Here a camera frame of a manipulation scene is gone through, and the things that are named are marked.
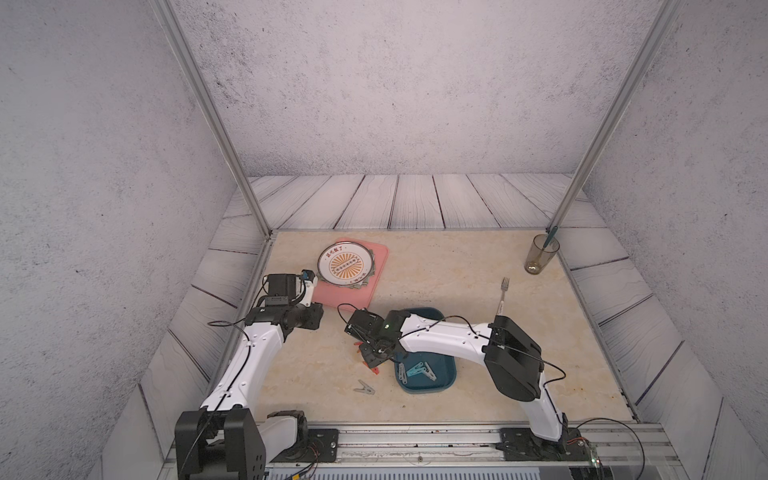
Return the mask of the teal storage box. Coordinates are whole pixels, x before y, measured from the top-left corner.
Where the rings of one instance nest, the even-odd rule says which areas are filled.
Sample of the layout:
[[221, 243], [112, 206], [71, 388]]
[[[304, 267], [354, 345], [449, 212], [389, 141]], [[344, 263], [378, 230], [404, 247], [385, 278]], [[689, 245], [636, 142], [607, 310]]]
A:
[[[435, 382], [424, 375], [406, 377], [406, 371], [418, 362], [426, 362], [430, 365], [437, 377]], [[450, 388], [457, 378], [455, 359], [447, 355], [396, 351], [393, 363], [398, 384], [409, 394], [438, 393]]]

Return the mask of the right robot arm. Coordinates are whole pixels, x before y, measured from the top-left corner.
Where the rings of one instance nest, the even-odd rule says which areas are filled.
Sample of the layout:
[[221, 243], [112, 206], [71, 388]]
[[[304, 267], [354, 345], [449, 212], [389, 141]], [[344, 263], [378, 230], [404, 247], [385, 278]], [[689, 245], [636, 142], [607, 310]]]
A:
[[345, 320], [345, 332], [361, 342], [366, 365], [377, 367], [410, 353], [431, 353], [467, 360], [486, 368], [496, 389], [522, 404], [531, 434], [560, 443], [566, 418], [548, 391], [541, 347], [507, 316], [473, 324], [460, 316], [429, 319], [407, 310], [382, 317], [357, 309]]

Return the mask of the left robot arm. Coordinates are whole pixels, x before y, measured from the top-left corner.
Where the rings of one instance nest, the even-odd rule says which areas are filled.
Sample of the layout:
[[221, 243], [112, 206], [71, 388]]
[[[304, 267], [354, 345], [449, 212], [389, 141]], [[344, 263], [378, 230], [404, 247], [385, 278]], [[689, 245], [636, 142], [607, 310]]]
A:
[[253, 415], [267, 373], [287, 336], [296, 328], [316, 330], [323, 306], [257, 306], [232, 324], [241, 342], [219, 385], [175, 426], [180, 479], [263, 479], [266, 466], [286, 454], [296, 461], [318, 453], [305, 414], [275, 412], [262, 424]]

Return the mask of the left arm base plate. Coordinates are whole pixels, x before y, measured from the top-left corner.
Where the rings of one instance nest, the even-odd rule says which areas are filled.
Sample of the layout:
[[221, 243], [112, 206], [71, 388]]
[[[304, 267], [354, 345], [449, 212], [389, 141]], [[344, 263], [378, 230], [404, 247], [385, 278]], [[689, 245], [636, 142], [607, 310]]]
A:
[[338, 429], [309, 429], [297, 446], [278, 454], [273, 463], [335, 463], [339, 446]]

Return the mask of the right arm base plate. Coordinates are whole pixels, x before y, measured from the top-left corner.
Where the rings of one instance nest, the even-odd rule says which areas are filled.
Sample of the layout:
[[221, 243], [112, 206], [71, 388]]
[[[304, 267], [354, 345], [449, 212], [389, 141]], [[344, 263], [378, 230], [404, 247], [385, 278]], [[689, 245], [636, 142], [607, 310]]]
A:
[[590, 461], [588, 441], [578, 429], [565, 431], [560, 440], [536, 437], [529, 429], [503, 428], [494, 448], [501, 451], [505, 461], [568, 462]]

